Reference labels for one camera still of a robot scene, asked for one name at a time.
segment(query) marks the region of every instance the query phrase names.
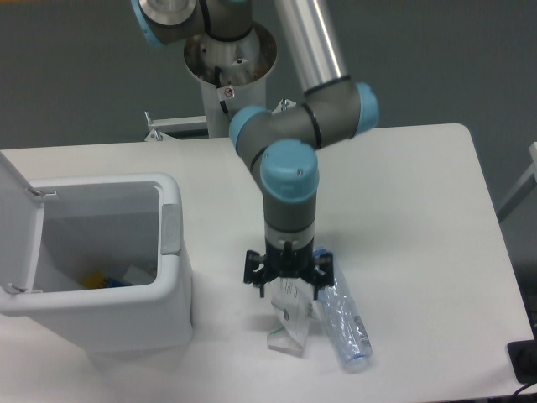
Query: cable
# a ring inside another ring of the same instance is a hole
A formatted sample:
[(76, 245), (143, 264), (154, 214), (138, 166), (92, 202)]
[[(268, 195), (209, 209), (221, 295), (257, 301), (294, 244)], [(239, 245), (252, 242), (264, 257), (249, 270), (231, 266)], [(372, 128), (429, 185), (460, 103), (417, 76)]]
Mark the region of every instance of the cable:
[(514, 400), (516, 399), (516, 397), (519, 395), (520, 392), (522, 392), (523, 390), (526, 390), (528, 388), (530, 388), (531, 386), (533, 385), (537, 385), (537, 380), (535, 382), (531, 382), (529, 384), (526, 384), (524, 386), (522, 386), (521, 388), (517, 389), (512, 395), (511, 397), (509, 397), (509, 400), (507, 400), (507, 403), (513, 403)]

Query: clear plastic bottle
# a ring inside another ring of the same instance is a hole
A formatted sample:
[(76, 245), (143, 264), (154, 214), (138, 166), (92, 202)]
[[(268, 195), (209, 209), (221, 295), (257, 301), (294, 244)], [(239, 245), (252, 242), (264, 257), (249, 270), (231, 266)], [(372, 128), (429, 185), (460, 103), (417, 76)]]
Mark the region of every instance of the clear plastic bottle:
[[(314, 250), (314, 256), (326, 252), (324, 248)], [(345, 370), (356, 372), (366, 364), (365, 358), (373, 350), (368, 334), (352, 299), (347, 281), (341, 268), (334, 260), (334, 286), (319, 291), (318, 302), (332, 344), (336, 348)]]

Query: yellow object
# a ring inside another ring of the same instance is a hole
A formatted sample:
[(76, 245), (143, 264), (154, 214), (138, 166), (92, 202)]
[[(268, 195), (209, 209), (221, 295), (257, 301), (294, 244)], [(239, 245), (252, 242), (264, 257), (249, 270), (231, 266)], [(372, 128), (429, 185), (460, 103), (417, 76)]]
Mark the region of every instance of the yellow object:
[(99, 288), (104, 288), (107, 285), (107, 278), (98, 270), (95, 273), (83, 278), (81, 284), (90, 290), (96, 290)]

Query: blue object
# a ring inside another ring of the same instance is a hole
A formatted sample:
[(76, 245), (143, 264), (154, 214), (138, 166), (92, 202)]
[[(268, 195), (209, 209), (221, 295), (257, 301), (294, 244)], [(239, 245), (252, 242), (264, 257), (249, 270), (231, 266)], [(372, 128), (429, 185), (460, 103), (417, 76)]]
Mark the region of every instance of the blue object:
[(145, 36), (145, 40), (147, 40), (148, 43), (154, 48), (164, 48), (165, 45), (160, 42), (156, 36), (154, 36), (153, 31), (148, 26), (147, 21), (143, 17), (142, 10), (138, 5), (138, 0), (131, 0), (131, 6), (133, 6), (134, 14), (136, 15), (136, 19), (138, 20), (138, 25), (143, 32), (143, 36)]
[(229, 123), (229, 138), (233, 142), (233, 147), (237, 151), (238, 137), (241, 134), (241, 130), (248, 120), (253, 118), (258, 113), (270, 113), (266, 107), (259, 107), (257, 105), (250, 105), (237, 112), (233, 117), (231, 123)]
[(377, 97), (371, 87), (365, 82), (358, 82), (356, 88), (360, 94), (360, 121), (354, 136), (377, 126), (380, 116)]
[(305, 202), (319, 185), (315, 151), (297, 139), (271, 144), (263, 153), (261, 181), (267, 192), (282, 202)]

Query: open bin lid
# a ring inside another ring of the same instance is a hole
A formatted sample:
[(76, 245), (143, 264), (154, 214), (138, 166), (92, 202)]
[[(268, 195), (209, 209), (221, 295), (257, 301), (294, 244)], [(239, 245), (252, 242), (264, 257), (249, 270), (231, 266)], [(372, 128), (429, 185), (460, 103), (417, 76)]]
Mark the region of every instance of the open bin lid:
[(43, 197), (0, 152), (0, 286), (32, 290), (43, 230)]

